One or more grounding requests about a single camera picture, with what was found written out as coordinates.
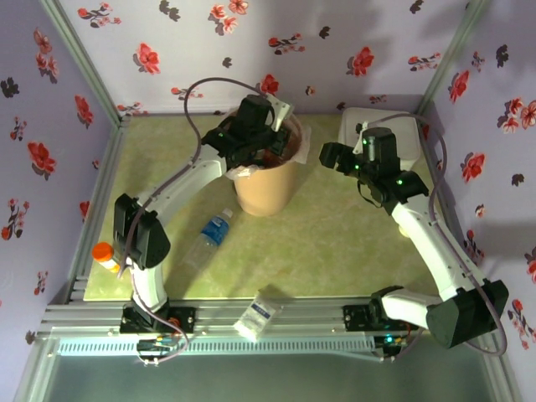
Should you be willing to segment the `clear bottle blue label white cap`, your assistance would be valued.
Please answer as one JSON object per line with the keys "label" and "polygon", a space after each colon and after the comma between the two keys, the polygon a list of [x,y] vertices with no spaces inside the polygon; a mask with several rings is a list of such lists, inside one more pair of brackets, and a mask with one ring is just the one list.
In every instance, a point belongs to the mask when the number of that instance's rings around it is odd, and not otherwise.
{"label": "clear bottle blue label white cap", "polygon": [[193,269],[201,269],[210,262],[229,233],[229,224],[233,214],[231,209],[224,209],[205,224],[183,258],[185,265]]}

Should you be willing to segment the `aluminium frame rail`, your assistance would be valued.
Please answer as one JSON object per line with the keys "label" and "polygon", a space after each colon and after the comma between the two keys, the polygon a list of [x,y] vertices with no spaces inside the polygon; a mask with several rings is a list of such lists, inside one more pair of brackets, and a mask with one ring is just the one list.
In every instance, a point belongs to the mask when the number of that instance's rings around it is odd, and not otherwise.
{"label": "aluminium frame rail", "polygon": [[[281,311],[274,316],[261,338],[313,338],[337,335],[364,336],[371,332],[346,332],[342,307],[347,304],[368,303],[368,297],[353,298],[297,298],[277,299]],[[236,300],[172,300],[171,307],[194,307],[196,323],[191,338],[241,338],[233,325],[251,303],[249,299]],[[44,337],[149,337],[149,333],[121,334],[122,310],[134,306],[133,301],[71,302],[50,305],[39,327],[38,338]],[[472,331],[472,321],[455,317],[452,313],[442,316],[430,307],[391,307],[386,312],[389,318],[407,321],[422,328],[447,347],[471,340],[491,332],[490,327]]]}

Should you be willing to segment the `clear plastic bin liner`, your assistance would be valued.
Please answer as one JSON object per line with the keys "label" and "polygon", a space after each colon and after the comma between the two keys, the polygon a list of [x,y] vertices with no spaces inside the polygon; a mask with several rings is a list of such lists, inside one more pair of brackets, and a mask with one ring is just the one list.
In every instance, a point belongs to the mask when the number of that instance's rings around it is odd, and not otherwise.
{"label": "clear plastic bin liner", "polygon": [[294,114],[283,121],[283,128],[288,129],[291,136],[280,157],[273,152],[263,151],[260,159],[231,168],[224,174],[225,177],[237,180],[238,178],[248,178],[257,171],[282,167],[290,162],[306,164],[311,145],[311,129],[305,126]]}

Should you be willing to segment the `aluminium corner post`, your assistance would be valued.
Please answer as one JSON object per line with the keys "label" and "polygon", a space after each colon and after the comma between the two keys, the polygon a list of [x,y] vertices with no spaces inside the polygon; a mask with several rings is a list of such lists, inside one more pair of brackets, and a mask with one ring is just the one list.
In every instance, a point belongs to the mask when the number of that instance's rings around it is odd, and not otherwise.
{"label": "aluminium corner post", "polygon": [[436,93],[440,89],[443,80],[446,78],[449,68],[459,59],[467,40],[472,35],[472,31],[477,26],[482,15],[489,8],[492,0],[469,0],[463,13],[463,18],[456,28],[454,36],[449,43],[446,52],[442,56],[426,91],[416,109],[417,115],[423,115],[431,102],[434,100]]}
{"label": "aluminium corner post", "polygon": [[117,127],[122,126],[123,118],[114,106],[104,81],[101,79],[59,0],[39,0],[39,3],[64,41],[67,50],[69,50],[86,83],[96,96],[109,120]]}

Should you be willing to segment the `small bottle orange cap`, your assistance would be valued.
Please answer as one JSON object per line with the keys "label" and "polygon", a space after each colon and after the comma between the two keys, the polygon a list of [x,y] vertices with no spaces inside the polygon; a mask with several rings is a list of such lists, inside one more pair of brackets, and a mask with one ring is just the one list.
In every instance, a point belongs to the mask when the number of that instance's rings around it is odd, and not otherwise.
{"label": "small bottle orange cap", "polygon": [[116,274],[120,271],[118,257],[111,244],[106,242],[96,244],[91,251],[91,255],[93,260],[106,270]]}

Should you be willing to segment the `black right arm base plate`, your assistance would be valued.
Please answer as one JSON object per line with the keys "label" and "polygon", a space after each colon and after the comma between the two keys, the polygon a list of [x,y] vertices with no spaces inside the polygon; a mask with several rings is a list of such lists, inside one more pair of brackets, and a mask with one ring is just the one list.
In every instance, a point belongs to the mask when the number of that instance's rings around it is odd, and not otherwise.
{"label": "black right arm base plate", "polygon": [[400,320],[381,317],[370,305],[343,306],[343,323],[347,332],[414,331],[418,327]]}

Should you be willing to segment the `tan round bin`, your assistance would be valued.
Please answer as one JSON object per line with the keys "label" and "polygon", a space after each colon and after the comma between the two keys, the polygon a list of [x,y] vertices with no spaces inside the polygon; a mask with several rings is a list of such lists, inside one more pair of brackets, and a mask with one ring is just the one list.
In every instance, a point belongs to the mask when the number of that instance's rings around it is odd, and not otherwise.
{"label": "tan round bin", "polygon": [[282,167],[257,171],[248,178],[232,180],[240,207],[257,217],[280,213],[296,191],[301,165],[305,164],[290,162]]}

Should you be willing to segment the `white lidded square container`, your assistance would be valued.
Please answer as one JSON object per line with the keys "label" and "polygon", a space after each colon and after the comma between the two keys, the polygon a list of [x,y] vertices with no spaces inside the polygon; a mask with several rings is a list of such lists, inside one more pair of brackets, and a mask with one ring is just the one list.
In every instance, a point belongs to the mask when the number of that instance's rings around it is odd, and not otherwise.
{"label": "white lidded square container", "polygon": [[[357,124],[362,124],[364,121],[372,123],[396,114],[399,114],[399,111],[348,108],[342,114],[338,141],[344,145],[356,147],[360,142],[360,136],[356,131]],[[383,121],[379,126],[388,127],[395,134],[401,169],[411,170],[420,158],[420,140],[415,118],[398,117]]]}

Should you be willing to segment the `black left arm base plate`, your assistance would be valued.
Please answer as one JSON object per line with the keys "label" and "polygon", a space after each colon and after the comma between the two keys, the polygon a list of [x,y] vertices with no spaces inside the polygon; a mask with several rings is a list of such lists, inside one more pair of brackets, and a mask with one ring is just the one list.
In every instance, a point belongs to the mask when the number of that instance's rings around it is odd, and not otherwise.
{"label": "black left arm base plate", "polygon": [[196,309],[194,307],[163,307],[156,312],[156,315],[168,324],[156,320],[137,305],[126,305],[122,310],[119,332],[121,334],[169,334],[177,331],[171,328],[173,325],[181,328],[187,334],[193,333],[196,323]]}

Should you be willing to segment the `white tissue packet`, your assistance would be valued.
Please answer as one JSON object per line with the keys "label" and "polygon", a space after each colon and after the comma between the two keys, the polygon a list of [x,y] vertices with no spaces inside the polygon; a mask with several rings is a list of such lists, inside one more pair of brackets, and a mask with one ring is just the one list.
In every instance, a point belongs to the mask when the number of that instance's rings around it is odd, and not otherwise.
{"label": "white tissue packet", "polygon": [[279,304],[258,293],[234,323],[233,328],[241,337],[256,343],[280,311]]}

